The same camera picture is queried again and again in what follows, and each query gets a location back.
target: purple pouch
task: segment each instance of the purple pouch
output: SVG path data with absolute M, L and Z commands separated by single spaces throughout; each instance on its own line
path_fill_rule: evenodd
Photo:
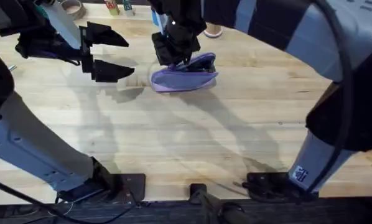
M 154 91 L 163 93 L 197 90 L 210 85 L 218 75 L 214 66 L 215 57 L 214 53 L 206 53 L 192 58 L 188 65 L 170 65 L 154 72 L 151 86 Z

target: roll of tape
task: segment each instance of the roll of tape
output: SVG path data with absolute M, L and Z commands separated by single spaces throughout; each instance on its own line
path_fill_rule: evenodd
M 86 13 L 84 5 L 79 0 L 64 0 L 60 4 L 73 20 L 81 19 Z

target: label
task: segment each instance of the label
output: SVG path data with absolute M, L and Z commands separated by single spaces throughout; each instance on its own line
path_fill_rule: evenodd
M 105 3 L 111 15 L 115 16 L 119 14 L 119 9 L 116 0 L 105 0 Z
M 114 1 L 110 0 L 105 0 L 105 3 L 108 9 L 115 9 L 117 5 Z
M 130 0 L 123 0 L 123 3 L 124 3 L 124 9 L 125 9 L 125 11 L 132 10 L 132 5 L 131 5 Z
M 292 174 L 292 177 L 295 180 L 298 180 L 299 182 L 303 182 L 307 176 L 308 176 L 308 171 L 300 166 L 297 166 L 294 173 Z

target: sticker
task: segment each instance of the sticker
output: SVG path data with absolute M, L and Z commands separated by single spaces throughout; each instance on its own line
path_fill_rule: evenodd
M 115 9 L 116 8 L 116 5 L 115 5 L 116 3 L 114 1 L 106 0 L 105 3 L 106 3 L 107 8 L 109 8 L 109 9 Z
M 305 177 L 307 176 L 308 172 L 300 166 L 297 166 L 294 173 L 292 174 L 292 177 L 295 178 L 295 180 L 298 180 L 299 182 L 303 182 L 305 180 Z

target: wooden table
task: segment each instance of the wooden table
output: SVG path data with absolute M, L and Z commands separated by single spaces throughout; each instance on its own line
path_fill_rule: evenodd
M 95 83 L 59 60 L 25 60 L 14 50 L 16 35 L 0 37 L 0 56 L 17 65 L 16 91 L 71 146 L 113 173 L 145 173 L 146 200 L 185 200 L 194 182 L 220 198 L 246 198 L 239 185 L 248 172 L 292 165 L 307 132 L 306 114 L 328 80 L 290 55 L 225 29 L 219 39 L 199 37 L 201 52 L 217 54 L 216 86 L 158 94 L 148 82 L 160 69 L 149 8 L 136 7 L 136 16 L 127 18 L 111 17 L 104 5 L 86 7 L 77 24 L 107 24 L 128 40 L 130 48 L 97 45 L 93 53 L 135 67 L 129 78 Z M 0 181 L 43 202 L 55 198 L 47 184 L 1 160 Z M 351 158 L 320 195 L 372 195 L 372 153 Z M 13 203 L 25 202 L 0 191 L 0 204 Z

